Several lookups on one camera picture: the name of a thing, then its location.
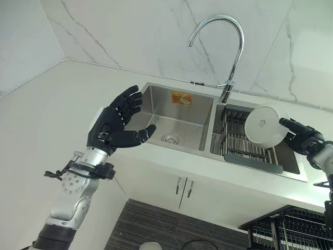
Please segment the faucet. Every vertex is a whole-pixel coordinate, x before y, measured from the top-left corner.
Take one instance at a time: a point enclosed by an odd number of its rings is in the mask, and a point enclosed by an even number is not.
[[[239,47],[238,47],[238,52],[237,52],[237,55],[236,55],[236,58],[235,58],[235,61],[234,61],[234,64],[233,64],[233,67],[231,68],[231,72],[230,72],[230,75],[229,75],[229,78],[228,80],[225,81],[225,84],[221,84],[221,85],[216,85],[216,88],[218,87],[222,87],[224,86],[224,89],[223,89],[223,92],[221,94],[221,97],[220,97],[220,100],[222,103],[226,104],[229,97],[230,97],[230,94],[231,94],[231,91],[233,90],[233,87],[234,87],[234,81],[233,81],[233,76],[234,76],[234,73],[235,73],[235,70],[237,68],[237,65],[239,63],[239,60],[240,60],[240,56],[241,56],[241,53],[243,52],[243,49],[244,49],[244,33],[243,33],[243,29],[242,27],[240,26],[239,22],[231,17],[231,16],[227,16],[225,14],[215,14],[215,15],[212,15],[204,20],[202,20],[193,30],[189,40],[188,40],[188,46],[189,47],[192,47],[193,45],[193,41],[194,41],[194,38],[196,37],[196,35],[198,34],[198,32],[207,24],[209,24],[210,22],[213,22],[213,21],[227,21],[229,23],[231,23],[235,29],[237,30],[237,33],[238,33],[238,37],[239,37]]]

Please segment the cabinet door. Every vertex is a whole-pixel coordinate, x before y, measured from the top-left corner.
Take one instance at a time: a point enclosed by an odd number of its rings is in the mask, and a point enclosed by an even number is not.
[[[149,162],[113,158],[112,163],[115,177],[128,198],[178,211],[186,177]]]
[[[208,178],[188,177],[180,213],[229,228],[278,209],[285,204],[264,193]]]

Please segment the gray floor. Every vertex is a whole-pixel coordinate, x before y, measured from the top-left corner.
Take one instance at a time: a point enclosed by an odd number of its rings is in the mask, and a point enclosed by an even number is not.
[[[118,219],[105,250],[138,250],[144,242],[156,241],[163,250],[181,250],[191,240],[205,239],[219,250],[246,249],[247,235],[202,220],[184,216],[130,199]],[[213,250],[197,242],[184,250]]]

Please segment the cabinet handle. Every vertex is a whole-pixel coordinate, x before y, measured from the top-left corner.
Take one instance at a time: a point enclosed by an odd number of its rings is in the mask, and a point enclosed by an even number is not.
[[[182,178],[178,177],[178,181],[177,181],[177,188],[176,188],[176,194],[178,194],[178,190],[179,190],[179,184],[181,183]]]
[[[191,186],[189,188],[189,191],[188,191],[188,194],[187,194],[187,198],[189,198],[190,195],[191,195],[191,193],[192,193],[193,183],[194,183],[194,181],[191,181]]]

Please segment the label sticker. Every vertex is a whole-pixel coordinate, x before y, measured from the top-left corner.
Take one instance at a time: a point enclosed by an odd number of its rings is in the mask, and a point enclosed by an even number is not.
[[[192,94],[172,91],[172,102],[184,106],[191,106]]]

